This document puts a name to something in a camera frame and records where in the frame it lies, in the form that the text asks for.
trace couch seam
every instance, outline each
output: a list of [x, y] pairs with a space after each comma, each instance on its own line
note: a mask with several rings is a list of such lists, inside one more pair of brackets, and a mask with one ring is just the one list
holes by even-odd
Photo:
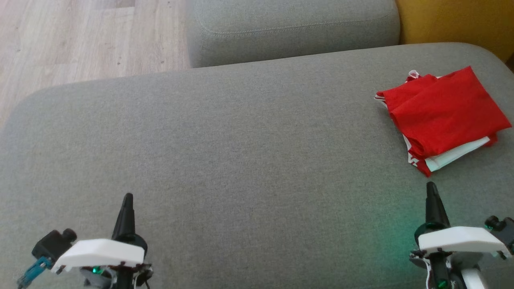
[[328, 25], [344, 25], [344, 24], [352, 24], [352, 23], [360, 23], [360, 22], [373, 22], [376, 20], [380, 20], [386, 17], [389, 17], [391, 14], [393, 14], [394, 9], [391, 9], [391, 11], [379, 18], [375, 19], [366, 19], [366, 20], [358, 20], [358, 21], [332, 21], [332, 22], [319, 22], [319, 23], [309, 23], [309, 24], [302, 24], [302, 25], [293, 25], [293, 26], [283, 26], [283, 27], [271, 27], [271, 28], [264, 28], [264, 29], [255, 29], [255, 30], [244, 30], [244, 31], [235, 31], [235, 32], [217, 32], [213, 30], [209, 30], [203, 22], [200, 20], [199, 13], [197, 11], [197, 2], [194, 5], [194, 13], [195, 18], [197, 22], [200, 24], [200, 27], [207, 33], [215, 36], [220, 37], [230, 37], [230, 36], [237, 36], [241, 34], [258, 34], [258, 33], [273, 33], [273, 32], [279, 32], [279, 31], [291, 31], [291, 30], [299, 30], [303, 28], [310, 28], [310, 27], [316, 27], [316, 26], [328, 26]]
[[200, 38], [201, 38], [201, 42], [200, 42], [200, 67], [201, 67], [201, 62], [202, 62], [202, 59], [204, 58], [204, 40], [205, 40], [205, 37], [204, 37], [204, 33], [202, 31], [200, 31]]

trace red cloth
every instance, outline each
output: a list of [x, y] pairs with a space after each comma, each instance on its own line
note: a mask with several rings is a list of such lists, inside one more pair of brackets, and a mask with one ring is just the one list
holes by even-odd
[[[512, 125], [485, 91], [470, 66], [441, 78], [426, 75], [377, 93], [384, 97], [389, 114], [412, 147], [418, 160], [442, 154], [465, 143]], [[430, 170], [417, 163], [425, 175]]]

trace pile of folded clothes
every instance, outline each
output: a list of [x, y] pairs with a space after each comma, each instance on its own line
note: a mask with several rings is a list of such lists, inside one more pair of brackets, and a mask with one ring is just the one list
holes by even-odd
[[408, 162], [427, 177], [512, 127], [469, 66], [442, 77], [412, 70], [404, 84], [375, 99], [403, 134]]

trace gray fabric upholstery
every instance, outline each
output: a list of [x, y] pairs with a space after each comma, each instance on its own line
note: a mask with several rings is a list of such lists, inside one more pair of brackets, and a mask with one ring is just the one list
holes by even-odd
[[[427, 179], [380, 89], [471, 65], [510, 120], [514, 75], [467, 44], [328, 53], [54, 87], [0, 136], [0, 281], [52, 229], [108, 238], [123, 195], [152, 288], [422, 288], [408, 261]], [[434, 173], [450, 222], [513, 216], [514, 131]], [[492, 289], [511, 263], [482, 263]], [[32, 287], [82, 288], [78, 273]]]
[[394, 0], [190, 0], [193, 67], [398, 44]]

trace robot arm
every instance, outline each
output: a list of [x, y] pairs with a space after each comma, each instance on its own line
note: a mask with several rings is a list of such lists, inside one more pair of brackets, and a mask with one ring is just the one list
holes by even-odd
[[153, 270], [144, 263], [148, 246], [135, 233], [133, 195], [123, 199], [112, 239], [78, 241], [71, 229], [61, 235], [54, 230], [42, 238], [32, 250], [37, 261], [18, 279], [19, 289], [27, 288], [46, 269], [60, 274], [79, 267], [85, 286], [100, 289], [133, 289], [147, 284]]
[[411, 261], [427, 269], [427, 289], [487, 288], [477, 262], [482, 253], [512, 258], [514, 221], [491, 216], [485, 223], [491, 231], [450, 227], [437, 187], [427, 183], [426, 222], [414, 234], [419, 250], [411, 253]]

